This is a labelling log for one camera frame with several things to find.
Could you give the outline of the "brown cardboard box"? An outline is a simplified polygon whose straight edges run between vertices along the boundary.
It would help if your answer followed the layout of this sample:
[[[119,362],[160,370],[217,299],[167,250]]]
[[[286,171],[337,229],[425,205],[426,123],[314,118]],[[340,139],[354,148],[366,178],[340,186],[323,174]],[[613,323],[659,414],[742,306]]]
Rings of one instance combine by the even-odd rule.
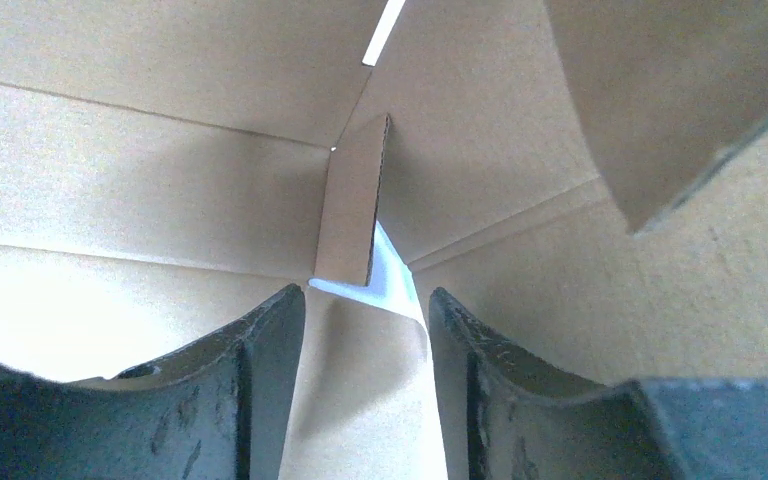
[[[284,287],[275,479],[452,479],[442,288],[566,372],[768,378],[768,1],[0,1],[0,364]]]

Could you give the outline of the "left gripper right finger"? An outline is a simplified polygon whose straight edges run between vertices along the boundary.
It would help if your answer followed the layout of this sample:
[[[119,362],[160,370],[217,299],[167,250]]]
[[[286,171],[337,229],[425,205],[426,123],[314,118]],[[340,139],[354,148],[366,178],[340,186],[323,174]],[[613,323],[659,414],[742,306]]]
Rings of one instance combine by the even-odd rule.
[[[768,479],[768,378],[605,386],[520,347],[442,288],[428,329],[452,479]]]

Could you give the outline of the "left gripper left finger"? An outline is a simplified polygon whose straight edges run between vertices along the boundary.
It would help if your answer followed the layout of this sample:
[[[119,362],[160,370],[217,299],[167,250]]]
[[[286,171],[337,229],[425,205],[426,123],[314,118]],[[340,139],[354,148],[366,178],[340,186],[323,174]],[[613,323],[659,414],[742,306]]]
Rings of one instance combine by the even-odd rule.
[[[290,284],[112,379],[0,364],[0,479],[275,479],[305,329]]]

